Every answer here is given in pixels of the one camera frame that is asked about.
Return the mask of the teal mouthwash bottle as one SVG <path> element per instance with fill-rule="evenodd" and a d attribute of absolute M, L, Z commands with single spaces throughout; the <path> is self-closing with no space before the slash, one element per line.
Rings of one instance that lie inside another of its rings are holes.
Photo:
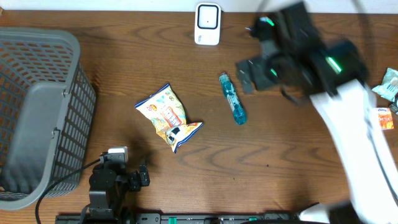
<path fill-rule="evenodd" d="M 219 76 L 219 82 L 223 90 L 224 97 L 227 99 L 235 122 L 238 125 L 245 124 L 247 121 L 247 114 L 241 105 L 241 102 L 236 94 L 235 87 L 231 82 L 227 73 L 222 73 Z"/>

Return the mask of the yellow chips bag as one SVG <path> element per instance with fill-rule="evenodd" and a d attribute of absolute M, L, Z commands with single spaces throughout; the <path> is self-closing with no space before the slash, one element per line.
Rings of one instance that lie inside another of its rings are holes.
<path fill-rule="evenodd" d="M 184 107 L 169 83 L 134 106 L 152 122 L 156 133 L 175 154 L 203 126 L 202 122 L 187 123 Z"/>

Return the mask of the teal wet wipes pack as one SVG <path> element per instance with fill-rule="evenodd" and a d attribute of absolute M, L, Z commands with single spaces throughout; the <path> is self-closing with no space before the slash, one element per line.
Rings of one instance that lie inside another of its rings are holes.
<path fill-rule="evenodd" d="M 387 68 L 382 83 L 372 89 L 384 99 L 395 102 L 397 98 L 397 70 Z"/>

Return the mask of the orange tissue pack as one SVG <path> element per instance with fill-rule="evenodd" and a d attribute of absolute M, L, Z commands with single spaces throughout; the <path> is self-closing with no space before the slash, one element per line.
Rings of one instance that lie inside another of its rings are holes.
<path fill-rule="evenodd" d="M 394 129 L 392 113 L 389 108 L 377 108 L 377 116 L 383 130 Z"/>

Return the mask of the green and white small box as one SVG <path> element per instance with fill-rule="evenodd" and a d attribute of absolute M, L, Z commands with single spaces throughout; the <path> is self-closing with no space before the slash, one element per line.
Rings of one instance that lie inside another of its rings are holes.
<path fill-rule="evenodd" d="M 394 102 L 391 105 L 389 105 L 389 109 L 391 110 L 391 113 L 398 115 L 397 102 Z"/>

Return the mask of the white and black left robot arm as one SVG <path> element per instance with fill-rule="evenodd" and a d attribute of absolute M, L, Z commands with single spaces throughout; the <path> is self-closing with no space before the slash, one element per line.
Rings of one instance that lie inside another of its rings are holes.
<path fill-rule="evenodd" d="M 105 152 L 89 178 L 90 203 L 82 209 L 79 223 L 135 223 L 133 214 L 124 206 L 128 192 L 138 192 L 150 184 L 147 163 L 128 172 L 124 152 Z"/>

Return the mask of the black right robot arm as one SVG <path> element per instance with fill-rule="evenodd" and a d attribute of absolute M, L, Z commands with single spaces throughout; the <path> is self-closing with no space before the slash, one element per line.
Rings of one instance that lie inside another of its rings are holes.
<path fill-rule="evenodd" d="M 348 202 L 311 205 L 298 213 L 297 223 L 396 223 L 397 166 L 367 83 L 369 70 L 354 43 L 326 44 L 301 1 L 257 16 L 248 31 L 261 54 L 236 65 L 243 91 L 279 85 L 296 105 L 311 102 L 348 180 Z"/>

